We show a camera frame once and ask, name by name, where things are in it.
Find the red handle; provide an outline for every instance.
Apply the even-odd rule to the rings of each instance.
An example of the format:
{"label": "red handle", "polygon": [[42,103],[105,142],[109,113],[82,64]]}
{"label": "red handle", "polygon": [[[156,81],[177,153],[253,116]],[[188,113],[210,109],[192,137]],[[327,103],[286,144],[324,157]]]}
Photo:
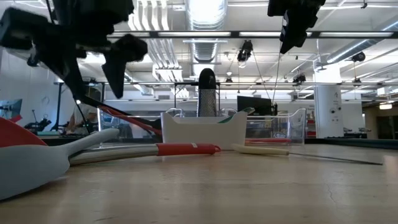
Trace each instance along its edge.
{"label": "red handle", "polygon": [[105,106],[99,106],[98,108],[103,110],[105,113],[109,113],[110,115],[112,115],[112,116],[114,116],[116,118],[120,118],[120,119],[123,119],[123,120],[125,120],[127,122],[130,122],[132,124],[135,124],[135,125],[137,125],[138,127],[142,128],[144,130],[153,131],[154,133],[156,133],[156,134],[158,134],[160,136],[162,135],[162,131],[161,130],[158,130],[158,129],[150,127],[150,126],[148,126],[146,124],[143,124],[143,123],[135,120],[134,118],[129,118],[126,115],[123,115],[122,113],[120,113],[118,111],[112,110],[111,108],[108,108],[108,107],[105,107]]}
{"label": "red handle", "polygon": [[212,144],[171,144],[158,143],[158,156],[177,156],[177,155],[193,155],[193,154],[214,154],[220,152],[218,146]]}
{"label": "red handle", "polygon": [[46,146],[39,137],[18,124],[0,118],[0,147],[39,145]]}
{"label": "red handle", "polygon": [[12,121],[12,122],[16,123],[16,122],[20,121],[21,119],[22,119],[22,116],[21,115],[17,115],[15,117],[9,119],[9,121]]}

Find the white plastic holder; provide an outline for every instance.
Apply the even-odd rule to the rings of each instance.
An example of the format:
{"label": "white plastic holder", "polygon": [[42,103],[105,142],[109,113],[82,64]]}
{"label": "white plastic holder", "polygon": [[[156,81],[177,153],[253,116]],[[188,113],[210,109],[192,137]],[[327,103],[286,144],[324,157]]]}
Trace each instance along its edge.
{"label": "white plastic holder", "polygon": [[221,150],[233,150],[232,144],[244,145],[247,116],[246,112],[238,112],[220,124],[225,117],[173,118],[162,113],[163,143],[207,143]]}

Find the desk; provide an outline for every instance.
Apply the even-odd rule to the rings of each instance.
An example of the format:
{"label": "desk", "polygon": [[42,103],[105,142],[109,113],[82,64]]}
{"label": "desk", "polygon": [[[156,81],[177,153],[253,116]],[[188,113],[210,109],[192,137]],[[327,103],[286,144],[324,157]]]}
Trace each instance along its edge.
{"label": "desk", "polygon": [[0,203],[0,223],[398,223],[398,151],[293,151],[385,164],[235,152],[102,162]]}

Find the black monitor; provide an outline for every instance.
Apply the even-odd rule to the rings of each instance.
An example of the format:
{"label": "black monitor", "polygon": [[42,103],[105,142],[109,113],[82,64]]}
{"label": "black monitor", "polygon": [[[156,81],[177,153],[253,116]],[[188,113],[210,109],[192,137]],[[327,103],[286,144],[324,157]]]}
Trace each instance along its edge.
{"label": "black monitor", "polygon": [[242,111],[245,108],[253,107],[256,111],[250,116],[267,116],[272,115],[272,102],[270,99],[250,97],[250,96],[238,96],[238,111]]}

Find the red tool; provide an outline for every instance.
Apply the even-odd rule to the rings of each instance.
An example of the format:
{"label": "red tool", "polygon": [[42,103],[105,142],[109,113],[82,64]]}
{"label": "red tool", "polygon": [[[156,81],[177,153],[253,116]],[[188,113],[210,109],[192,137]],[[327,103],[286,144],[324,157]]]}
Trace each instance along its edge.
{"label": "red tool", "polygon": [[0,118],[0,136],[0,147],[21,145],[47,146],[46,143],[30,131],[4,118]]}
{"label": "red tool", "polygon": [[17,115],[15,117],[9,119],[9,121],[12,121],[12,122],[16,123],[16,122],[20,121],[21,119],[22,119],[22,116],[21,115]]}
{"label": "red tool", "polygon": [[212,144],[175,144],[158,143],[140,146],[116,146],[88,149],[69,158],[71,166],[92,162],[129,159],[144,156],[178,156],[194,154],[214,154],[220,152],[218,146]]}
{"label": "red tool", "polygon": [[108,108],[106,106],[98,106],[98,108],[103,110],[105,113],[108,113],[108,114],[110,114],[110,115],[112,115],[114,117],[123,119],[123,120],[125,120],[127,122],[130,122],[132,124],[135,124],[135,125],[137,125],[138,127],[142,128],[144,130],[152,131],[155,134],[158,134],[159,136],[162,135],[162,131],[161,130],[158,130],[158,129],[155,129],[153,127],[150,127],[150,126],[148,126],[148,125],[146,125],[144,123],[141,123],[141,122],[135,120],[134,118],[129,118],[128,116],[126,116],[126,115],[124,115],[124,114],[122,114],[122,113],[120,113],[120,112],[118,112],[118,111],[116,111],[114,109]]}

